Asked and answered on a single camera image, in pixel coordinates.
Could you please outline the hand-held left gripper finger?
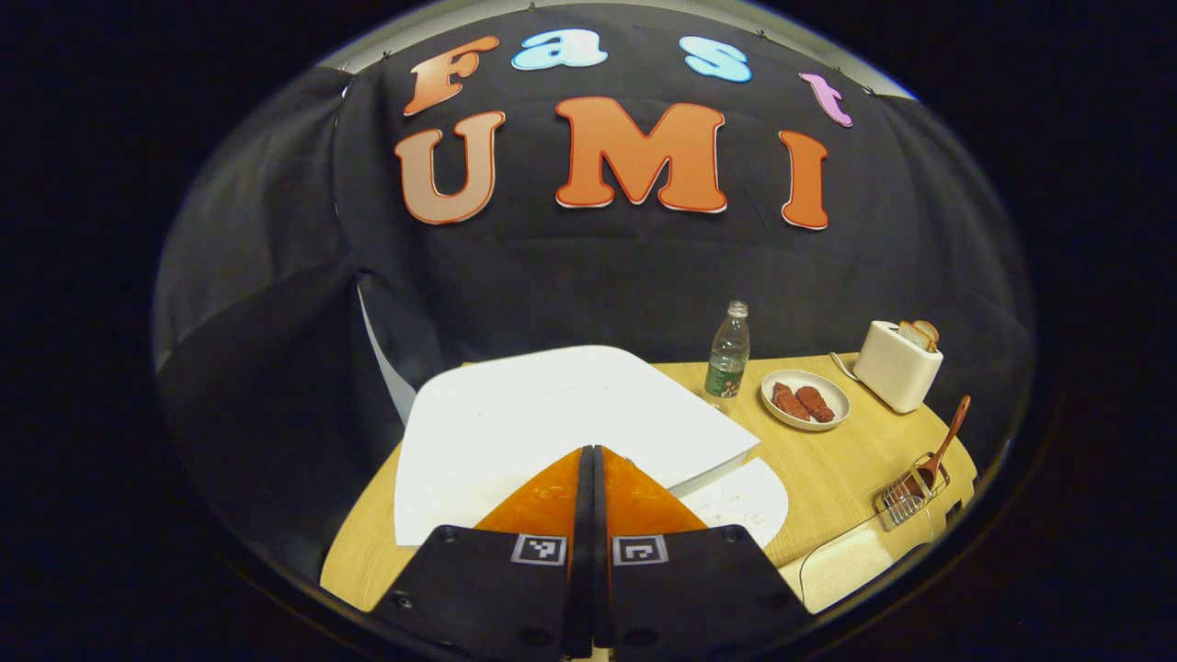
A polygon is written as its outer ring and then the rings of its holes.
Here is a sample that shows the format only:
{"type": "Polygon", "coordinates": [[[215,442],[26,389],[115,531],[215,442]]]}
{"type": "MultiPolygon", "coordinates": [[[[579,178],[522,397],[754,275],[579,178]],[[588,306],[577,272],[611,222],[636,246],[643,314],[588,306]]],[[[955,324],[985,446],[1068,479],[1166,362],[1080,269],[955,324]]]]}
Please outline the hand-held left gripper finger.
{"type": "Polygon", "coordinates": [[[588,656],[594,636],[594,450],[556,463],[571,498],[548,532],[438,525],[374,615],[457,658],[588,656]]]}
{"type": "Polygon", "coordinates": [[[616,477],[627,461],[593,449],[593,636],[617,658],[754,658],[814,617],[747,528],[658,527],[618,535],[616,477]]]}

